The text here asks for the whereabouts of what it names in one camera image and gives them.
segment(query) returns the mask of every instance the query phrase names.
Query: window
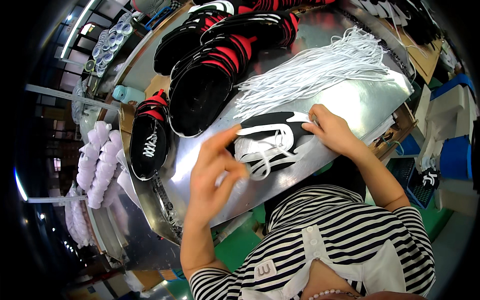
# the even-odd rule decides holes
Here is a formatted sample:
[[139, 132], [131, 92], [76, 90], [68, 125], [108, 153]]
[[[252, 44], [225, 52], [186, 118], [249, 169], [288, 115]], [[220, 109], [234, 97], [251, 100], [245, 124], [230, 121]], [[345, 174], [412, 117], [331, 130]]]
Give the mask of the window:
[[60, 171], [60, 167], [61, 167], [60, 158], [53, 159], [53, 167], [55, 168], [55, 172]]

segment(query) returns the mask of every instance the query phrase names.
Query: blue plastic crate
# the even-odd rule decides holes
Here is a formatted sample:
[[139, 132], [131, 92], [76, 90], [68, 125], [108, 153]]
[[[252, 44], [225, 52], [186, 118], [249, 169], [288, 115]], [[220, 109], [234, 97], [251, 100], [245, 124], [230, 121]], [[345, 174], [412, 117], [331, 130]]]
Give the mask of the blue plastic crate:
[[415, 159], [395, 158], [391, 172], [410, 202], [426, 209], [433, 197], [434, 188], [431, 185], [423, 186], [422, 175], [415, 169]]

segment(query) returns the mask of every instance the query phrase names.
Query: striped shirt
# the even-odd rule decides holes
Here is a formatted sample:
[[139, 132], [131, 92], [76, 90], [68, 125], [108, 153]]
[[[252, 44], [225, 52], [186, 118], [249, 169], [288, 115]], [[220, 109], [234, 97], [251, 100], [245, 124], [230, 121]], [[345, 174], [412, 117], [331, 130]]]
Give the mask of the striped shirt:
[[[312, 231], [313, 227], [323, 241], [319, 244], [326, 259], [334, 265], [367, 263], [391, 242], [399, 261], [399, 281], [401, 277], [405, 280], [399, 284], [405, 292], [425, 296], [435, 281], [432, 246], [416, 208], [406, 206], [389, 212], [366, 204], [357, 193], [317, 185], [301, 189], [278, 204], [268, 222], [269, 233], [233, 273], [216, 268], [196, 271], [190, 278], [194, 299], [236, 300], [242, 299], [240, 289], [282, 289], [308, 262], [311, 245], [305, 242], [305, 229]], [[269, 260], [275, 265], [275, 275], [256, 278], [255, 268]], [[344, 279], [363, 296], [372, 290], [362, 279]], [[300, 295], [301, 290], [292, 298]]]

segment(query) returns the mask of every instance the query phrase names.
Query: stainless steel table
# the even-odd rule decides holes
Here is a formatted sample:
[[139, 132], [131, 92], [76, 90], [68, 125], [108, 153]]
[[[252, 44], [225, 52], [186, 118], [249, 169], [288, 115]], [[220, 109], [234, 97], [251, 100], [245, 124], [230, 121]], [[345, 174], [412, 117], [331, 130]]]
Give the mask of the stainless steel table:
[[[262, 51], [249, 65], [248, 76], [253, 76], [285, 62], [294, 54], [307, 48], [330, 44], [333, 35], [343, 35], [345, 29], [354, 24], [343, 15], [327, 10], [314, 10], [300, 15], [299, 32], [291, 49]], [[308, 111], [315, 103], [327, 106], [333, 113], [343, 117], [353, 133], [365, 137], [388, 115], [398, 108], [412, 93], [409, 81], [400, 69], [387, 56], [384, 64], [392, 70], [385, 82], [344, 81], [309, 100], [294, 101], [273, 111]], [[190, 197], [190, 172], [194, 166], [201, 143], [215, 133], [239, 123], [233, 116], [237, 114], [233, 98], [219, 118], [196, 138], [177, 138], [171, 166], [163, 170], [161, 180], [168, 199], [173, 203], [180, 219], [183, 219]], [[211, 221], [214, 226], [229, 220], [265, 202], [297, 182], [305, 179], [337, 156], [321, 143], [310, 151], [300, 162], [283, 170], [271, 173], [263, 181], [241, 181], [235, 186], [225, 208]]]

